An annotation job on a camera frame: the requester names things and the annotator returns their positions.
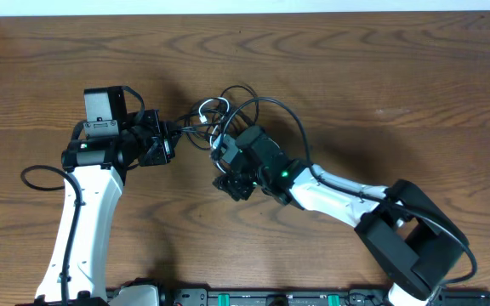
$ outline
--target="green connector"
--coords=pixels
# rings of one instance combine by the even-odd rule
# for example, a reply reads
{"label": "green connector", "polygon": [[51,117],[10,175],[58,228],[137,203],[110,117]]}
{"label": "green connector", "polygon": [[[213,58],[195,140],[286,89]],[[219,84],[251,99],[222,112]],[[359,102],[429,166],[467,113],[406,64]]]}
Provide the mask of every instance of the green connector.
{"label": "green connector", "polygon": [[230,295],[229,294],[219,294],[219,306],[230,306]]}
{"label": "green connector", "polygon": [[329,295],[328,296],[328,306],[340,306],[339,305],[339,296]]}

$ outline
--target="robot end effector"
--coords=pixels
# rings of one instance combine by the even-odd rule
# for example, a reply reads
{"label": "robot end effector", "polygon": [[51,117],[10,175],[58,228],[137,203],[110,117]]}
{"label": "robot end effector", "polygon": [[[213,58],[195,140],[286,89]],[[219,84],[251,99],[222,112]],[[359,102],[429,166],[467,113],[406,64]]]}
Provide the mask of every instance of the robot end effector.
{"label": "robot end effector", "polygon": [[[141,103],[140,111],[127,113],[124,91]],[[62,152],[62,166],[68,173],[75,167],[114,167],[122,181],[136,166],[156,166],[175,157],[174,147],[181,136],[172,122],[161,122],[158,110],[145,110],[143,99],[127,86],[84,90],[86,121],[79,122],[71,142]],[[86,139],[79,139],[84,129]],[[138,160],[138,165],[129,165]]]}
{"label": "robot end effector", "polygon": [[[313,171],[312,168],[304,161],[290,160],[261,127],[250,127],[235,139],[226,134],[222,141],[216,139],[214,143],[212,158],[227,165],[225,173],[214,180],[219,190],[238,201],[247,200],[254,188],[259,186],[281,204],[290,203],[304,209],[293,198],[292,188],[298,184],[296,178],[304,172]],[[317,183],[321,184],[319,178],[315,174],[311,176],[311,180],[317,179]],[[333,192],[333,197],[320,198],[326,199],[327,205],[320,205],[324,208],[315,210],[337,218],[337,210],[343,211],[352,206],[352,202],[341,207],[334,205],[338,204],[341,195],[355,199],[362,196],[368,198],[361,192],[348,191],[347,194],[343,188],[326,191]],[[376,205],[358,216],[355,232],[399,287],[418,300],[427,300],[444,283],[444,277],[461,257],[464,249],[457,241],[466,246],[469,242],[415,184],[399,180],[386,188],[384,193],[385,196],[377,199]],[[413,217],[419,224],[404,240],[396,230]]]}

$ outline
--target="black wire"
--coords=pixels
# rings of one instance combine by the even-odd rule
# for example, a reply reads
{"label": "black wire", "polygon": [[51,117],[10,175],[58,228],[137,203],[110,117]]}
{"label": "black wire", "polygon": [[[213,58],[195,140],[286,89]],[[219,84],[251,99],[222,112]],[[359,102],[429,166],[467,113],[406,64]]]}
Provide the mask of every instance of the black wire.
{"label": "black wire", "polygon": [[81,136],[81,132],[83,131],[84,123],[86,120],[81,120],[78,122],[73,128],[73,132],[71,133],[71,140],[77,140],[79,136]]}
{"label": "black wire", "polygon": [[126,171],[132,171],[132,170],[134,170],[135,168],[137,168],[138,166],[139,166],[139,163],[136,163],[136,164],[134,164],[134,165],[132,165],[132,166],[128,166],[128,167],[126,168]]}
{"label": "black wire", "polygon": [[445,286],[448,284],[456,284],[460,283],[463,281],[467,281],[474,277],[477,273],[477,261],[476,257],[474,256],[474,253],[470,250],[470,248],[466,245],[466,243],[462,242],[456,235],[454,235],[449,229],[447,229],[445,226],[442,226],[443,222],[438,221],[438,218],[436,216],[433,216],[431,213],[424,212],[422,210],[419,210],[417,208],[409,208],[409,207],[403,207],[397,204],[392,204],[390,206],[393,209],[399,210],[403,213],[407,213],[409,215],[414,216],[415,218],[421,218],[424,221],[436,226],[438,229],[443,231],[445,234],[449,236],[453,241],[457,242],[460,247],[463,249],[464,253],[468,256],[468,259],[470,260],[470,264],[472,266],[470,272],[467,275],[463,275],[454,279],[449,279],[449,280],[442,280],[440,283],[441,286]]}
{"label": "black wire", "polygon": [[[205,124],[197,124],[197,125],[192,125],[191,124],[191,118],[194,116],[199,116],[199,106],[201,103],[205,102],[208,99],[217,99],[219,102],[221,101],[218,98],[205,98],[197,101],[194,105],[191,106],[191,112],[189,114],[185,114],[183,116],[180,116],[175,120],[174,122],[179,122],[183,121],[184,127],[181,129],[183,132],[186,131],[186,129],[191,129],[192,131],[197,131],[197,128],[202,128],[202,127],[207,127],[207,130],[205,132],[198,131],[198,133],[191,133],[191,132],[186,132],[185,136],[188,138],[188,140],[194,145],[197,149],[199,150],[211,150],[211,146],[209,147],[201,147],[196,141],[193,140],[191,136],[193,136],[196,139],[199,139],[201,141],[209,142],[209,137],[211,135],[216,136],[217,134],[210,133],[209,131],[211,128],[214,128],[216,126],[219,126],[222,122],[216,122],[214,118],[212,117],[211,122],[212,123],[205,123]],[[212,113],[214,116],[219,116],[220,118],[223,118],[225,116],[225,113],[222,112],[221,110],[218,109],[213,109],[213,108],[202,108],[202,113]],[[235,130],[237,130],[237,126],[235,123],[232,123],[232,126]]]}
{"label": "black wire", "polygon": [[[251,87],[248,87],[248,86],[243,86],[243,85],[232,85],[228,88],[226,88],[225,90],[222,91],[222,93],[220,94],[221,97],[224,97],[226,92],[228,92],[230,89],[233,89],[233,88],[241,88],[245,91],[247,91],[251,96],[253,96],[253,98],[258,98],[259,96],[256,94],[256,92],[254,91],[253,88]],[[256,122],[259,120],[259,113],[260,113],[260,105],[259,105],[259,102],[257,101],[255,103],[255,106],[256,106],[256,112],[254,114],[254,120],[253,120],[253,123],[256,124]]]}
{"label": "black wire", "polygon": [[[247,105],[250,105],[252,103],[257,103],[257,102],[260,102],[260,101],[270,102],[270,103],[279,105],[279,106],[281,106],[285,111],[287,111],[294,118],[294,120],[298,124],[299,131],[302,134],[302,141],[304,142],[304,147],[305,147],[305,158],[306,158],[308,164],[311,163],[310,148],[309,148],[309,144],[308,144],[308,141],[307,141],[307,136],[305,135],[305,129],[304,129],[304,126],[302,125],[302,122],[299,120],[298,116],[296,116],[296,114],[294,114],[294,112],[290,108],[288,108],[285,104],[283,104],[283,102],[281,102],[279,100],[276,100],[276,99],[273,99],[273,98],[267,98],[267,97],[253,98],[253,99],[250,99],[250,100],[244,102],[243,104],[241,104],[239,107],[237,107],[228,116],[228,119],[226,120],[226,123],[225,123],[224,127],[220,131],[219,136],[221,138],[224,138],[225,134],[227,133],[228,127],[230,126],[230,122],[232,122],[232,120],[234,120],[234,118],[236,117],[236,114],[240,110],[242,110]],[[221,146],[218,146],[216,150],[217,151],[220,151],[220,148],[221,148]]]}
{"label": "black wire", "polygon": [[188,130],[180,130],[180,131],[184,133],[200,133],[200,134],[205,134],[207,136],[214,136],[214,134],[203,132],[203,131],[188,131]]}
{"label": "black wire", "polygon": [[373,306],[383,306],[383,302],[381,302],[380,304],[376,304],[373,301],[373,298],[372,297],[367,296],[366,294],[359,293],[359,292],[352,292],[352,293],[349,293],[347,296],[342,297],[343,300],[345,301],[345,305],[351,306],[350,297],[354,297],[354,296],[360,296],[360,297],[362,297],[364,299],[364,301],[370,301],[370,303],[372,303]]}
{"label": "black wire", "polygon": [[138,94],[135,90],[133,90],[129,86],[122,86],[122,90],[132,94],[141,103],[140,111],[138,111],[134,117],[134,123],[138,124],[139,122],[141,122],[141,119],[143,119],[143,115],[145,114],[145,101],[143,101],[143,98],[141,98],[140,94]]}
{"label": "black wire", "polygon": [[27,167],[26,169],[22,170],[22,173],[20,174],[20,179],[22,180],[22,182],[24,182],[26,186],[33,188],[34,190],[41,190],[41,191],[53,191],[53,190],[62,189],[60,187],[52,187],[52,188],[39,187],[30,183],[26,178],[26,174],[34,170],[47,170],[60,175],[62,178],[64,178],[67,181],[67,183],[69,183],[69,185],[73,188],[73,191],[75,191],[75,211],[73,213],[73,219],[71,221],[69,235],[67,236],[66,250],[64,251],[64,260],[61,266],[61,274],[60,274],[61,302],[62,305],[66,306],[68,304],[68,299],[67,299],[68,280],[67,279],[69,277],[69,258],[71,256],[71,248],[73,247],[73,240],[75,239],[75,232],[77,231],[78,217],[81,212],[81,205],[83,204],[83,198],[78,183],[71,176],[69,176],[69,174],[59,170],[58,168],[51,167],[51,166],[35,165],[35,166]]}

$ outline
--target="wooden table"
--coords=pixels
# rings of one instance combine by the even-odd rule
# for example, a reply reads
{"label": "wooden table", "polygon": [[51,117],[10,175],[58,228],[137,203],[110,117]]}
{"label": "wooden table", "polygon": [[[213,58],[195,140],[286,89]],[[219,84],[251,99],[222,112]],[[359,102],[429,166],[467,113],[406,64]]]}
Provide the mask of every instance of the wooden table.
{"label": "wooden table", "polygon": [[[31,301],[48,266],[63,194],[30,190],[19,174],[60,165],[85,117],[84,88],[129,85],[172,120],[234,83],[295,110],[329,171],[422,187],[479,261],[461,286],[490,290],[490,13],[0,18],[0,304]],[[303,155],[284,110],[262,105],[260,124]],[[216,174],[182,139],[170,165],[128,175],[108,286],[138,276],[212,287],[390,285],[351,228],[259,191],[234,202],[211,185]],[[451,276],[469,268],[462,258]]]}

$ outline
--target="wire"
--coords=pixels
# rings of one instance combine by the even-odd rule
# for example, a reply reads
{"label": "wire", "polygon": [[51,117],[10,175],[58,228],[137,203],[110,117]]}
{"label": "wire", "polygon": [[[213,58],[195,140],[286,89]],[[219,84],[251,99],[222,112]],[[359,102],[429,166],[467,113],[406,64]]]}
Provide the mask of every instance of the wire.
{"label": "wire", "polygon": [[71,140],[77,140],[78,137],[81,136],[81,132],[84,128],[84,123],[86,123],[86,120],[81,120],[80,122],[77,122],[77,124],[73,128],[73,132],[71,133]]}
{"label": "wire", "polygon": [[181,132],[184,133],[201,133],[201,134],[206,134],[209,137],[213,137],[214,135],[211,133],[203,132],[203,131],[188,131],[188,130],[180,130]]}
{"label": "wire", "polygon": [[403,207],[397,204],[391,205],[391,208],[394,208],[396,210],[399,210],[403,213],[407,213],[409,215],[414,216],[415,218],[421,218],[424,221],[436,226],[438,229],[443,231],[446,235],[448,235],[453,241],[457,242],[460,247],[463,249],[464,253],[468,256],[468,259],[470,260],[470,264],[472,266],[471,271],[463,276],[450,279],[450,280],[442,280],[440,283],[441,286],[445,286],[448,284],[456,284],[460,283],[463,281],[467,281],[474,277],[477,273],[477,261],[476,257],[474,256],[474,253],[470,250],[470,248],[466,245],[466,243],[462,242],[457,236],[455,236],[449,229],[447,229],[445,226],[442,226],[443,222],[438,222],[437,217],[433,216],[432,214],[428,212],[423,212],[417,208],[409,208],[409,207]]}
{"label": "wire", "polygon": [[345,305],[351,306],[350,298],[351,297],[354,297],[354,296],[360,296],[360,297],[362,297],[364,299],[364,304],[366,304],[366,301],[370,301],[370,303],[372,303],[373,306],[383,306],[383,303],[376,304],[373,301],[373,299],[375,298],[375,296],[368,296],[366,294],[362,294],[362,293],[359,293],[359,292],[352,292],[352,293],[349,293],[347,296],[342,297],[343,300],[345,301]]}
{"label": "wire", "polygon": [[[216,99],[221,99],[221,100],[223,100],[224,102],[226,102],[226,114],[227,114],[227,113],[230,111],[230,102],[228,102],[228,100],[227,100],[227,99],[224,99],[224,98],[222,98],[222,97],[218,97],[218,98],[216,98]],[[198,114],[200,114],[200,119],[201,119],[201,118],[205,118],[205,116],[204,116],[204,115],[202,115],[202,107],[203,107],[205,104],[207,104],[207,103],[209,103],[209,102],[211,102],[211,101],[214,101],[214,99],[208,99],[208,100],[206,100],[206,101],[205,101],[205,102],[203,102],[203,103],[200,105],[200,107],[197,109]]]}
{"label": "wire", "polygon": [[[214,131],[216,131],[216,130],[217,130],[217,128],[218,128],[218,127],[219,127],[219,126],[214,127],[213,133],[214,133]],[[211,136],[209,136],[209,146],[210,146],[211,148],[213,148],[213,135],[212,135],[212,134],[211,134]]]}
{"label": "wire", "polygon": [[134,123],[138,124],[139,122],[141,122],[141,119],[143,119],[143,115],[145,114],[145,101],[143,101],[143,98],[141,98],[140,94],[138,94],[135,90],[133,90],[129,86],[122,86],[122,90],[132,94],[141,103],[140,111],[138,111],[134,117]]}
{"label": "wire", "polygon": [[49,187],[49,188],[39,187],[30,183],[26,178],[26,174],[34,170],[47,170],[60,175],[62,178],[64,178],[64,180],[67,181],[67,183],[69,183],[69,185],[73,188],[73,191],[75,192],[75,211],[73,212],[73,219],[71,221],[69,235],[67,236],[66,250],[64,251],[64,260],[61,266],[61,274],[60,274],[61,302],[62,305],[67,306],[68,305],[67,281],[69,277],[69,258],[71,256],[71,248],[73,247],[73,240],[75,239],[75,232],[77,232],[78,217],[81,212],[81,206],[83,205],[83,198],[78,183],[69,174],[59,170],[58,168],[51,167],[51,166],[35,165],[35,166],[27,167],[26,169],[22,170],[22,173],[20,174],[20,179],[22,180],[22,182],[24,182],[26,186],[33,188],[34,190],[41,190],[41,191],[53,191],[53,190],[63,189],[60,187]]}
{"label": "wire", "polygon": [[224,170],[224,168],[222,168],[222,166],[220,166],[220,162],[218,161],[215,161],[214,159],[211,159],[211,162],[213,162],[213,164],[224,174],[226,174],[226,170]]}
{"label": "wire", "polygon": [[[226,88],[225,90],[222,91],[222,93],[220,94],[221,97],[224,97],[224,95],[231,89],[233,88],[241,88],[245,91],[247,91],[251,96],[253,96],[253,98],[258,98],[259,96],[256,94],[256,92],[254,91],[253,88],[249,87],[249,86],[243,86],[243,85],[232,85],[228,88]],[[260,113],[260,105],[259,105],[259,102],[257,101],[255,103],[255,106],[256,106],[256,112],[254,113],[254,119],[253,119],[253,124],[256,124],[256,122],[259,120],[259,113]]]}
{"label": "wire", "polygon": [[132,170],[134,170],[135,168],[137,168],[138,166],[139,166],[139,163],[135,163],[135,164],[134,164],[134,165],[132,165],[132,166],[128,166],[128,167],[126,168],[126,171],[132,171]]}
{"label": "wire", "polygon": [[310,149],[309,149],[309,144],[308,144],[308,141],[307,141],[307,136],[305,135],[305,129],[304,129],[304,126],[302,125],[302,122],[299,120],[298,116],[296,116],[296,114],[294,114],[294,112],[288,108],[283,102],[277,100],[277,99],[273,99],[273,98],[267,98],[267,97],[259,97],[259,98],[253,98],[253,99],[250,99],[246,102],[244,102],[243,104],[241,104],[239,107],[237,107],[229,116],[228,116],[228,119],[226,120],[225,122],[225,125],[224,127],[222,128],[222,130],[220,131],[220,134],[219,134],[219,137],[221,139],[224,138],[225,134],[227,133],[228,131],[228,127],[230,126],[230,122],[236,117],[236,114],[241,111],[244,107],[246,107],[247,105],[250,105],[252,103],[256,103],[256,102],[260,102],[260,101],[264,101],[264,102],[270,102],[270,103],[273,103],[273,104],[276,104],[276,105],[279,105],[281,106],[285,111],[287,111],[290,116],[293,117],[293,119],[296,121],[296,123],[298,124],[298,128],[299,128],[299,131],[300,133],[302,134],[302,141],[304,142],[304,147],[305,147],[305,158],[309,163],[311,163],[311,154],[310,154]]}

